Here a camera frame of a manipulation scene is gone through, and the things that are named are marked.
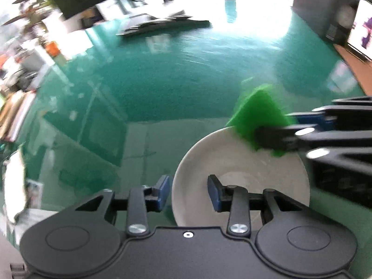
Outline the green cleaning cloth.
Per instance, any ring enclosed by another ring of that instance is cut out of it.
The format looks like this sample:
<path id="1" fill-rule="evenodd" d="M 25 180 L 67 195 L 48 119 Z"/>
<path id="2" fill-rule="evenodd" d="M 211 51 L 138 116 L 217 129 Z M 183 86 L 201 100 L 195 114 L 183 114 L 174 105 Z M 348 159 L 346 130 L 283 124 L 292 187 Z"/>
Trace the green cleaning cloth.
<path id="1" fill-rule="evenodd" d="M 264 147 L 259 144 L 255 132 L 262 127 L 287 127 L 297 124 L 297 120 L 284 112 L 279 103 L 274 87 L 263 84 L 251 92 L 240 94 L 235 111 L 226 126 L 232 127 L 237 135 L 244 140 L 251 149 L 258 151 Z"/>

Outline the white ceramic bowl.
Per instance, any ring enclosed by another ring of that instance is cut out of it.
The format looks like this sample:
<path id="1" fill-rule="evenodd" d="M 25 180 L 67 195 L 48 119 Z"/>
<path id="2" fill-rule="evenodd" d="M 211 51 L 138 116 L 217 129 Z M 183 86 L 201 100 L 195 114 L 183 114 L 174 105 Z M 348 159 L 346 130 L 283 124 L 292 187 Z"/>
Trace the white ceramic bowl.
<path id="1" fill-rule="evenodd" d="M 309 205 L 310 183 L 297 153 L 274 157 L 254 151 L 232 128 L 217 130 L 196 143 L 183 157 L 173 179 L 172 211 L 181 227 L 225 228 L 228 213 L 217 213 L 207 191 L 210 174 L 223 185 L 237 185 L 251 193 L 266 188 Z"/>

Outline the brown leather mouse pad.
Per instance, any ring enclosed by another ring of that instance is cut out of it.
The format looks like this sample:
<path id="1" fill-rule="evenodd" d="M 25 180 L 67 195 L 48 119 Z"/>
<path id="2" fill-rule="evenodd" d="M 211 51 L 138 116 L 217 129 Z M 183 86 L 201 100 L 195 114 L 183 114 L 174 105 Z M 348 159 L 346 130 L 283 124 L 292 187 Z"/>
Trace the brown leather mouse pad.
<path id="1" fill-rule="evenodd" d="M 358 80 L 359 85 L 367 96 L 372 95 L 372 67 L 371 62 L 358 59 L 346 48 L 334 44 L 334 48 L 350 67 L 352 73 Z"/>

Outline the smartphone with lit screen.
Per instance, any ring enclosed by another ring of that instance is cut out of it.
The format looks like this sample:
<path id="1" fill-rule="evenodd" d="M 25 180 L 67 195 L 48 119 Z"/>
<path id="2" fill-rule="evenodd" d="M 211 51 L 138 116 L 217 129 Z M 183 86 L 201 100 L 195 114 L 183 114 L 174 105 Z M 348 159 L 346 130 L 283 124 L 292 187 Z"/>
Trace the smartphone with lit screen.
<path id="1" fill-rule="evenodd" d="M 354 23 L 347 39 L 347 45 L 369 61 L 371 61 L 371 7 L 369 1 L 359 0 Z"/>

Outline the black speaker with blue knob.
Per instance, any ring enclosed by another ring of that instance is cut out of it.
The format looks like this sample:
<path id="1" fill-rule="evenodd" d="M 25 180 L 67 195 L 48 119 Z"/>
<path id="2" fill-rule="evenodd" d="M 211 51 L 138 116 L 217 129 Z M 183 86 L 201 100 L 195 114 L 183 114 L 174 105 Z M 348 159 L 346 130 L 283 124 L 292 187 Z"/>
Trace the black speaker with blue knob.
<path id="1" fill-rule="evenodd" d="M 294 0 L 293 9 L 321 38 L 344 45 L 359 0 Z"/>

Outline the stack of books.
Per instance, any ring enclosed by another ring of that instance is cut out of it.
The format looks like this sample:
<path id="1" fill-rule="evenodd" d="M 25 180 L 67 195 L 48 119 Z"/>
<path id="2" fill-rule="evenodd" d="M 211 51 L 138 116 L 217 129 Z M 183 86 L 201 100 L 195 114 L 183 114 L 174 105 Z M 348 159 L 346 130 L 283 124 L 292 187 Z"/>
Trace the stack of books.
<path id="1" fill-rule="evenodd" d="M 35 100 L 35 90 L 10 94 L 1 108 L 1 140 L 15 142 L 27 113 Z"/>

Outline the black laptop stand tray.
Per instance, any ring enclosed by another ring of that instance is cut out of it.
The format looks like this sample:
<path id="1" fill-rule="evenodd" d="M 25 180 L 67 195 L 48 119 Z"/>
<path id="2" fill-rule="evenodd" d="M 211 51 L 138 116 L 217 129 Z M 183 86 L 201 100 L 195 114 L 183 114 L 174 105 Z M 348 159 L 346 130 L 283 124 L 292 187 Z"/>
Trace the black laptop stand tray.
<path id="1" fill-rule="evenodd" d="M 118 29 L 116 36 L 129 38 L 159 30 L 174 28 L 194 29 L 210 26 L 211 22 L 209 20 L 203 20 L 184 13 L 177 13 L 163 18 L 156 18 L 150 14 L 143 13 L 126 18 Z"/>

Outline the grey box on side desk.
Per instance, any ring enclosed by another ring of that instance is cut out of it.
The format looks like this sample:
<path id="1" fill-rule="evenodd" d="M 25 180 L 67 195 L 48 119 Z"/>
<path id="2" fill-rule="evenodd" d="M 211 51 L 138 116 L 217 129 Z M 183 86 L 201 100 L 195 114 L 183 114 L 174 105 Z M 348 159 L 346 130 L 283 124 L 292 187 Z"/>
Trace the grey box on side desk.
<path id="1" fill-rule="evenodd" d="M 51 56 L 40 47 L 21 50 L 14 56 L 14 60 L 20 65 L 21 72 L 16 85 L 23 91 L 37 90 L 55 64 Z"/>

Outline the potted plant with red leaves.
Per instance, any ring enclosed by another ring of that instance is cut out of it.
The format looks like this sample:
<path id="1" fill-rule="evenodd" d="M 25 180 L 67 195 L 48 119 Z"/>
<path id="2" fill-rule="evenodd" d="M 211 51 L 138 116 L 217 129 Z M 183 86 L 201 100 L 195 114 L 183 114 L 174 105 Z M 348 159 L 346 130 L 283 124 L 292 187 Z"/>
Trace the potted plant with red leaves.
<path id="1" fill-rule="evenodd" d="M 20 33 L 29 38 L 40 38 L 48 32 L 43 20 L 58 8 L 54 0 L 15 0 L 12 5 L 18 5 L 19 14 L 1 23 L 1 27 L 21 21 Z"/>

